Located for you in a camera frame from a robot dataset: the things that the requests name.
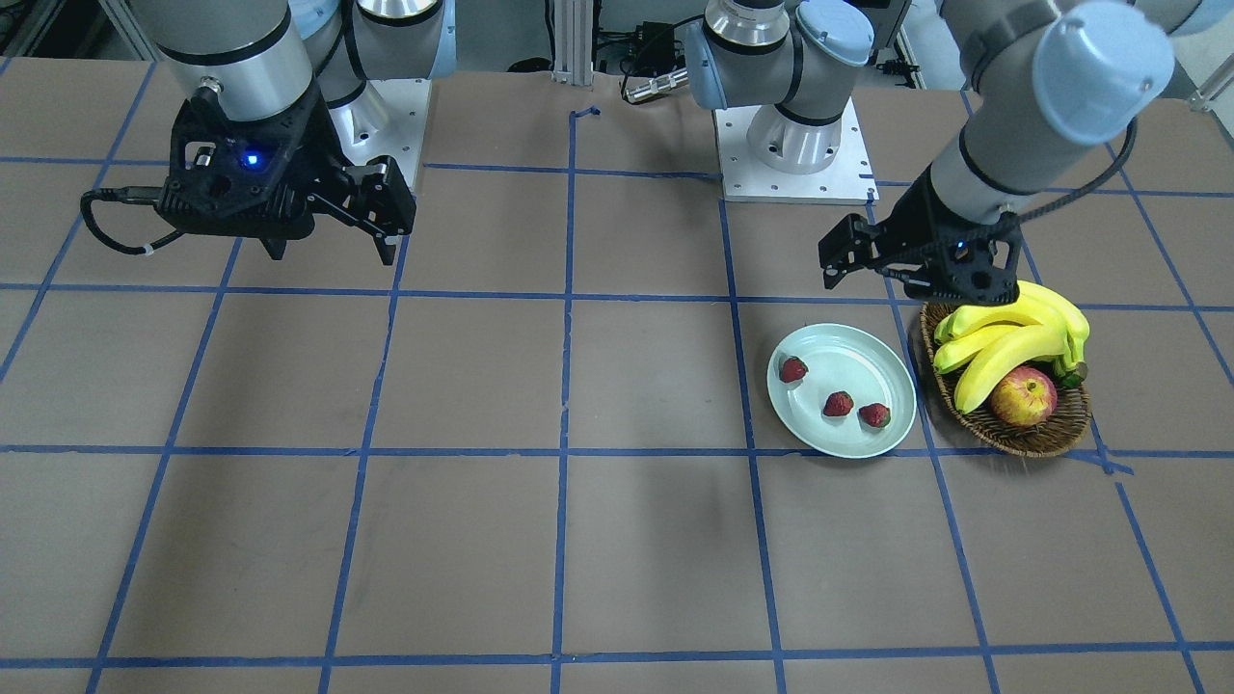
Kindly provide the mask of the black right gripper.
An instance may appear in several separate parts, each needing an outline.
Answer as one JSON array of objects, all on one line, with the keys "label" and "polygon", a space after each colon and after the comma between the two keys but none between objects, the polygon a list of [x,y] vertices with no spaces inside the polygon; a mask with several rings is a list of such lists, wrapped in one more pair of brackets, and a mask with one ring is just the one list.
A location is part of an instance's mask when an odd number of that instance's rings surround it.
[{"label": "black right gripper", "polygon": [[413,232],[417,203],[399,161],[348,165],[317,83],[281,114],[234,121],[200,85],[172,130],[172,163],[154,210],[181,233],[260,240],[274,259],[327,214],[369,236],[383,265]]}]

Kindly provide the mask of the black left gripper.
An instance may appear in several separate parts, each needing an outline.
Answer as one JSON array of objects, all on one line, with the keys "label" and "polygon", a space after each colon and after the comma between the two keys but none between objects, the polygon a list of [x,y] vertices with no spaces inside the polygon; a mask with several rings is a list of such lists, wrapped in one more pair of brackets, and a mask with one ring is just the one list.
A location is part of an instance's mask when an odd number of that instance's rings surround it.
[{"label": "black left gripper", "polygon": [[928,168],[881,224],[849,214],[821,237],[817,254],[826,290],[872,270],[903,282],[921,303],[1009,305],[1021,294],[1022,243],[1018,216],[974,224],[942,201]]}]

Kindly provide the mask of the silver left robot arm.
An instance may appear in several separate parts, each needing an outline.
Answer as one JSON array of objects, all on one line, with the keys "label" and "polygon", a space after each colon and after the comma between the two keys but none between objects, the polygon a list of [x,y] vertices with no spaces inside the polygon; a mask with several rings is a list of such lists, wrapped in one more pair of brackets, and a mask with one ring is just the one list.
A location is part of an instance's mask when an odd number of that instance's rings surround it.
[{"label": "silver left robot arm", "polygon": [[[1021,227],[1074,203],[1037,194],[1122,135],[1087,195],[1120,170],[1138,114],[1167,86],[1175,36],[1199,35],[1229,1],[939,1],[981,105],[891,214],[851,214],[821,237],[827,289],[858,270],[902,282],[921,303],[1008,305],[1019,298]],[[754,106],[755,157],[791,174],[830,163],[872,23],[845,1],[710,1],[684,26],[684,61],[707,110]]]}]

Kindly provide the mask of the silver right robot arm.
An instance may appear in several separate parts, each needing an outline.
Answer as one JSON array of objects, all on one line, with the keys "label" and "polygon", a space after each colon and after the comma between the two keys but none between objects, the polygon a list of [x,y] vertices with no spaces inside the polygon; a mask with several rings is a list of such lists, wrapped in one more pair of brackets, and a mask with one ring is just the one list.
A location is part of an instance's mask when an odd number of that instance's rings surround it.
[{"label": "silver right robot arm", "polygon": [[185,100],[169,172],[139,195],[186,233],[258,241],[279,261],[320,216],[384,265],[413,232],[410,114],[380,84],[457,67],[453,1],[136,1]]}]

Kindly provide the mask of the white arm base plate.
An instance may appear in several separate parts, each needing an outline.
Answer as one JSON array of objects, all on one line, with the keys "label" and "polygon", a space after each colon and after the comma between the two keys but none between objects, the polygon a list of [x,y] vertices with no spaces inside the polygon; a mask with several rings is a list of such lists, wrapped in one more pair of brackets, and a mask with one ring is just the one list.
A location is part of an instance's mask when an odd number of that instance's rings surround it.
[{"label": "white arm base plate", "polygon": [[428,79],[369,82],[349,101],[331,106],[346,157],[357,165],[379,156],[392,157],[408,190],[417,191],[433,88]]},{"label": "white arm base plate", "polygon": [[879,203],[854,101],[842,119],[811,126],[774,106],[713,111],[723,198],[732,203]]}]

